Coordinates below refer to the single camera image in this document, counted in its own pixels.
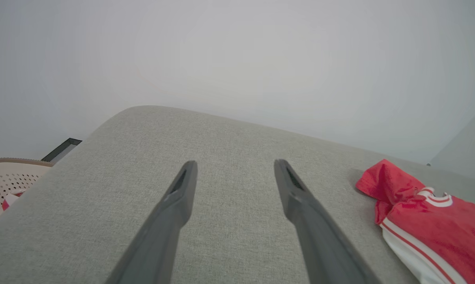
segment white wall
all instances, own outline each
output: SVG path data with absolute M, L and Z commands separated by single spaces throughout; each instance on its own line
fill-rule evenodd
M 431 164 L 475 178 L 475 117 L 432 159 Z
M 0 0 L 0 156 L 136 105 L 427 163 L 475 116 L 475 0 Z

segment laundry basket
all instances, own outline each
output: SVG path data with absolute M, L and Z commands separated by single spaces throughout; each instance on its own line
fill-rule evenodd
M 4 198 L 12 189 L 29 189 L 52 166 L 43 161 L 0 158 L 0 215 Z

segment clothing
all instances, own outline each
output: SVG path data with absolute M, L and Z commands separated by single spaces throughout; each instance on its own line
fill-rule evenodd
M 425 283 L 475 284 L 475 204 L 434 189 L 387 160 L 357 188 L 378 199 L 376 224 L 413 274 Z

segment white stripe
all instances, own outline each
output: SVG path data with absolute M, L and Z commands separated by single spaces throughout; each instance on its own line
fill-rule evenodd
M 425 196 L 425 201 L 429 202 L 430 204 L 436 207 L 448 207 L 453 204 L 452 196 L 447 194 L 446 192 L 443 197 L 436 197 L 434 196 L 434 194 L 430 193 L 426 189 L 429 189 L 430 191 L 434 193 L 434 189 L 432 187 L 424 187 L 418 194 Z
M 430 266 L 425 265 L 427 259 L 411 248 L 407 243 L 396 237 L 386 228 L 383 228 L 383 239 L 389 247 L 396 253 L 397 257 L 409 268 L 409 271 L 418 279 L 421 284 L 446 284 L 447 279 L 439 278 L 437 273 Z
M 407 233 L 405 230 L 402 230 L 399 228 L 397 225 L 392 223 L 388 218 L 385 218 L 383 223 L 388 226 L 391 230 L 393 230 L 395 233 L 403 237 L 405 240 L 409 241 L 411 244 L 422 250 L 423 253 L 427 254 L 433 261 L 435 261 L 442 270 L 447 273 L 447 275 L 456 283 L 456 284 L 467 284 L 467 282 L 463 279 L 463 277 L 455 270 L 449 263 L 447 263 L 442 257 L 440 257 L 434 250 L 429 248 L 427 245 L 423 244 L 421 241 Z M 383 230 L 387 230 L 383 225 L 380 225 Z M 405 244 L 407 247 L 409 247 L 418 257 L 420 257 L 425 263 L 423 264 L 418 264 L 418 265 L 425 265 L 427 264 L 435 273 L 438 277 L 440 277 L 443 281 L 445 281 L 447 284 L 450 282 L 446 277 L 439 271 L 434 264 L 432 264 L 428 259 L 426 259 L 421 253 L 419 253 L 416 249 L 412 248 L 409 246 L 407 243 L 402 241 L 400 238 L 396 237 L 394 234 L 391 233 L 391 236 L 396 238 L 397 240 L 401 241 L 403 244 Z

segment gray fabric upholstery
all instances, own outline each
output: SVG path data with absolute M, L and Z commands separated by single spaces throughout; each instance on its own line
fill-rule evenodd
M 129 108 L 100 126 L 0 218 L 0 283 L 102 283 L 182 164 L 198 162 L 194 210 L 172 283 L 307 283 L 284 217 L 273 161 L 292 164 L 383 283 L 416 282 L 355 189 L 388 158 L 434 187 L 475 202 L 475 180 L 278 129 L 160 106 Z

